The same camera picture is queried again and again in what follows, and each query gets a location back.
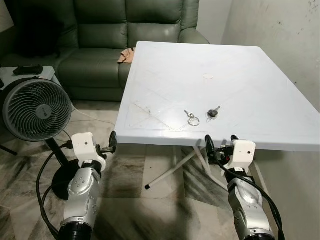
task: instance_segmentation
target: small white round object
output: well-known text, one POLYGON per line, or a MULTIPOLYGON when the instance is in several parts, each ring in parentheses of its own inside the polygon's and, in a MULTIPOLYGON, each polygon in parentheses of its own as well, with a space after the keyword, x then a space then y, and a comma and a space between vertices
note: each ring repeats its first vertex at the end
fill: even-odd
POLYGON ((203 78, 205 78, 205 79, 213 79, 214 76, 212 74, 205 73, 205 74, 203 74, 203 78))

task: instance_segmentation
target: white wall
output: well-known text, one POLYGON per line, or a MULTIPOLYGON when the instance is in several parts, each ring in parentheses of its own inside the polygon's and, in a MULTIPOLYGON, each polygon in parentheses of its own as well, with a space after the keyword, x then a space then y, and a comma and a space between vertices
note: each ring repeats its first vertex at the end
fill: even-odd
MULTIPOLYGON (((222 44, 259 46, 320 111, 319 0, 233 0, 222 44)), ((318 152, 257 151, 288 240, 320 239, 318 152)))
POLYGON ((200 0, 197 30, 211 44, 221 44, 232 0, 200 0))
POLYGON ((5 1, 0 0, 0 33, 11 28, 13 25, 14 22, 10 17, 5 1))

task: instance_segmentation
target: sofa armrest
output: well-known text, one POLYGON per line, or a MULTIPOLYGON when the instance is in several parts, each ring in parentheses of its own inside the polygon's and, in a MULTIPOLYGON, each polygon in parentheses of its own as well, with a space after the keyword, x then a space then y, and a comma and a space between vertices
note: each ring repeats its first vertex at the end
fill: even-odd
POLYGON ((0 32, 0 59, 14 51, 17 29, 13 26, 0 32))
POLYGON ((208 40, 194 28, 182 30, 178 42, 183 44, 210 44, 208 40))

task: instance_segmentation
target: gray fan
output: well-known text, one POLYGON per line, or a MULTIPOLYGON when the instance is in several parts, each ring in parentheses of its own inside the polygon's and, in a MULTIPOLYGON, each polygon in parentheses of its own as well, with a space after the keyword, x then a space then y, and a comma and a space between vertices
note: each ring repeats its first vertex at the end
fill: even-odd
POLYGON ((3 121, 17 138, 40 142, 58 135, 72 113, 67 93, 46 79, 29 79, 6 94, 3 121))

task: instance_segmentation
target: green sofa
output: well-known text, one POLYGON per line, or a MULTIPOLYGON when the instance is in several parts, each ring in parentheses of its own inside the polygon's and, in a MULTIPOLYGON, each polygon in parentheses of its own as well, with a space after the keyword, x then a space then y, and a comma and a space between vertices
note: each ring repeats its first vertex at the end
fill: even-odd
POLYGON ((58 41, 59 58, 22 57, 14 53, 16 27, 0 33, 2 66, 53 66, 74 100, 121 101, 131 64, 117 61, 122 50, 138 41, 209 44, 196 31, 199 0, 7 0, 6 4, 16 26, 19 11, 36 5, 52 11, 64 30, 58 41))

